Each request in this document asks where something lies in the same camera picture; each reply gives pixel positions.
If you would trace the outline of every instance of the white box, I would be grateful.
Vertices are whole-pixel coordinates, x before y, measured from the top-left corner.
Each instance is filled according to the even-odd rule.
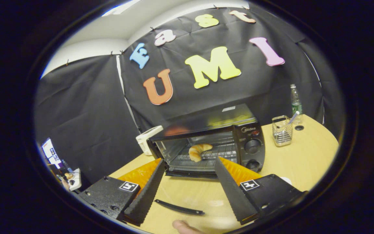
[[[141,135],[137,136],[135,139],[137,140],[139,146],[141,147],[142,151],[144,151],[145,155],[153,155],[151,153],[150,148],[147,145],[147,139],[150,138],[151,136],[161,132],[163,130],[163,127],[160,126],[155,126],[146,132],[142,133]]]

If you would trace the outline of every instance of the black fabric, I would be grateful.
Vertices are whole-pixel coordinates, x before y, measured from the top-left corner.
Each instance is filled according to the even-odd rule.
[[[230,15],[232,10],[246,13],[256,23],[249,24]],[[202,28],[195,18],[203,14],[212,15],[219,24]],[[173,30],[175,40],[155,46],[155,36],[167,29]],[[267,65],[261,50],[249,42],[254,37],[265,37],[276,53],[285,59],[285,64]],[[290,84],[296,84],[304,113],[323,123],[324,109],[329,111],[325,126],[337,137],[343,115],[339,106],[341,102],[336,101],[339,96],[324,97],[333,96],[333,91],[338,92],[335,76],[327,72],[326,62],[316,68],[323,71],[313,68],[312,63],[316,66],[322,61],[310,60],[323,58],[314,56],[315,49],[304,52],[300,46],[306,45],[304,41],[304,34],[252,4],[250,10],[232,7],[199,10],[166,22],[129,46],[120,59],[125,96],[141,131],[157,125],[168,126],[172,120],[209,108],[225,108],[241,103],[247,104],[264,125],[271,123],[275,116],[292,115]],[[150,56],[143,69],[139,69],[137,62],[129,60],[139,43],[145,44],[144,49]],[[217,82],[204,75],[209,85],[195,89],[193,72],[184,61],[193,55],[209,61],[211,50],[219,46],[227,47],[227,54],[242,74],[227,80],[219,77]],[[156,77],[157,93],[163,94],[164,86],[157,74],[167,68],[170,69],[173,96],[162,105],[154,105],[149,101],[143,83],[150,77]],[[317,73],[321,74],[320,79],[324,79],[321,82],[327,81],[327,85],[321,86]]]
[[[50,137],[91,184],[142,153],[116,65],[109,55],[75,61],[46,74],[36,93],[37,142]]]

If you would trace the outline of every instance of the croissant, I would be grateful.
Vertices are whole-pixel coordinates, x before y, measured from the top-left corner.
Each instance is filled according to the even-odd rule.
[[[199,162],[202,160],[202,157],[200,157],[200,154],[203,151],[206,150],[211,150],[213,146],[211,144],[198,144],[198,145],[193,145],[189,151],[188,154],[190,156],[190,159],[195,162]]]

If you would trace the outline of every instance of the toaster oven handle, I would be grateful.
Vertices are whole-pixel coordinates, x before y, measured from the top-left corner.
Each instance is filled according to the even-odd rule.
[[[172,209],[172,210],[175,210],[181,213],[186,213],[189,215],[204,215],[205,214],[202,210],[188,209],[188,208],[176,206],[176,205],[173,205],[173,204],[170,204],[170,203],[158,200],[158,199],[155,199],[155,202],[164,207],[167,207],[168,209]]]

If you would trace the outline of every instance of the pink letter i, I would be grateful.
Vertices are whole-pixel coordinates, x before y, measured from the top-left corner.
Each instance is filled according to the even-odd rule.
[[[272,49],[272,47],[268,45],[268,43],[266,42],[266,38],[254,37],[251,38],[249,42],[255,44],[262,51],[262,53],[266,57],[266,64],[268,64],[269,66],[285,64],[285,60],[278,56]]]

